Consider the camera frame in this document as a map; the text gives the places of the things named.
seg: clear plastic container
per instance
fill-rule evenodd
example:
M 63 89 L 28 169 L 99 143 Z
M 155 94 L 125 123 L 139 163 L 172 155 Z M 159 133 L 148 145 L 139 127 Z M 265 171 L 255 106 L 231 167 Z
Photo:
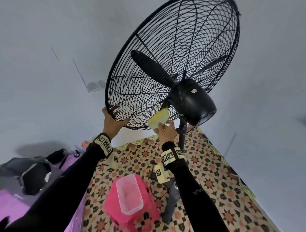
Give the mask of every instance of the clear plastic container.
M 134 174 L 122 177 L 116 182 L 121 212 L 132 215 L 144 207 L 144 202 Z

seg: white wall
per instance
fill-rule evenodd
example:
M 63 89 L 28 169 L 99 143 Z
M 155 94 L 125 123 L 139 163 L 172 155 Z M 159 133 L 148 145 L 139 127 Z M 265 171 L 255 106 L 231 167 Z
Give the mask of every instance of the white wall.
M 201 126 L 281 231 L 305 231 L 306 2 L 237 0 L 241 37 Z
M 0 163 L 100 133 L 104 91 L 88 93 L 72 59 L 85 80 L 106 80 L 124 42 L 164 2 L 1 1 Z M 124 128 L 112 144 L 152 134 Z

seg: yellow sponge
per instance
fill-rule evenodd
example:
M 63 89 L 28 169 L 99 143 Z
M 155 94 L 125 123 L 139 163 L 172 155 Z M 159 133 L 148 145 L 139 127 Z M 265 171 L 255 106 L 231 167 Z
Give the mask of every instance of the yellow sponge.
M 158 124 L 161 122 L 162 124 L 166 124 L 169 119 L 169 110 L 167 108 L 158 111 L 150 120 L 148 121 L 149 127 L 151 129 L 158 128 Z

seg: patterned floor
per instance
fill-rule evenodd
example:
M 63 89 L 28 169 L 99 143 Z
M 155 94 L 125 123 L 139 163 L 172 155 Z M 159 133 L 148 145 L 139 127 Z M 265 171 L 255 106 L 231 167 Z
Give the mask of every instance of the patterned floor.
M 92 177 L 87 189 L 83 232 L 119 231 L 114 227 L 103 208 L 112 181 L 134 173 L 142 176 L 150 186 L 148 178 L 152 169 L 150 161 L 155 159 L 157 162 L 161 162 L 161 147 L 158 139 L 144 139 L 140 145 L 129 144 L 124 151 L 117 151 L 117 153 L 119 154 L 118 169 L 109 172 L 105 166 L 100 166 L 96 168 Z M 252 192 L 201 131 L 198 132 L 195 128 L 187 134 L 184 153 L 189 161 L 191 173 L 210 195 L 230 231 L 278 231 L 251 200 L 255 197 Z M 152 192 L 162 196 L 166 190 L 160 184 L 154 183 Z M 168 194 L 155 201 L 161 212 L 164 211 L 167 196 Z M 145 220 L 148 220 L 147 214 L 144 214 L 143 218 L 136 222 L 136 227 L 140 229 Z M 175 208 L 173 221 L 170 225 L 166 225 L 162 221 L 155 221 L 151 231 L 193 232 L 181 200 Z

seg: black pedestal fan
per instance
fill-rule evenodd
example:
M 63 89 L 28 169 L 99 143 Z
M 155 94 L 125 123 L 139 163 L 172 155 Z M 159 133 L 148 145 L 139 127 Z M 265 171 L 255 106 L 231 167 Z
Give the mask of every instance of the black pedestal fan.
M 178 146 L 187 123 L 199 126 L 216 113 L 208 93 L 228 68 L 238 46 L 239 12 L 234 0 L 170 0 L 132 33 L 117 55 L 106 83 L 105 102 L 125 127 L 148 130 L 148 120 L 168 108 L 180 118 Z M 110 108 L 119 105 L 114 115 Z M 170 222 L 179 198 L 171 183 L 162 220 Z

